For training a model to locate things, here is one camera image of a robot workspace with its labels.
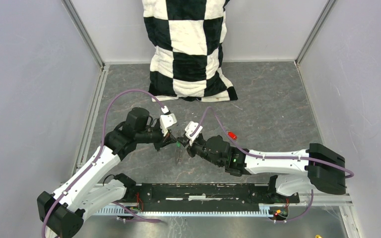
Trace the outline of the large metal keyring plate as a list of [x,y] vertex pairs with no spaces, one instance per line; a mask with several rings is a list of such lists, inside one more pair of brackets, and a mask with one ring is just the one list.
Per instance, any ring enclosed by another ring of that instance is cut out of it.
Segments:
[[175,162],[175,165],[178,165],[182,162],[182,152],[183,152],[183,148],[182,146],[177,146],[175,148],[175,158],[174,158],[174,162]]

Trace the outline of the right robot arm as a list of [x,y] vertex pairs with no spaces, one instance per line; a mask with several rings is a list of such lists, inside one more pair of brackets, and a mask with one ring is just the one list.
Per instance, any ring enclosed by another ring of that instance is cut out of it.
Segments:
[[199,156],[233,176],[271,173],[266,194],[272,202],[312,189],[333,195],[346,192],[344,157],[319,143],[292,152],[262,152],[232,146],[220,135],[177,140],[191,157]]

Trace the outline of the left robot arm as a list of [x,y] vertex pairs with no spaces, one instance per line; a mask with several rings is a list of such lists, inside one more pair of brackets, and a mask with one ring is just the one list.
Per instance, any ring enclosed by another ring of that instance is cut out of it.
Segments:
[[163,114],[154,119],[144,108],[133,108],[125,121],[119,123],[102,139],[92,157],[67,182],[49,193],[37,197],[39,218],[43,222],[41,235],[51,231],[57,238],[75,236],[84,222],[113,201],[132,201],[134,186],[119,179],[92,191],[96,183],[118,165],[137,144],[153,144],[156,150],[173,143],[169,127],[177,123],[173,113],[163,107]]

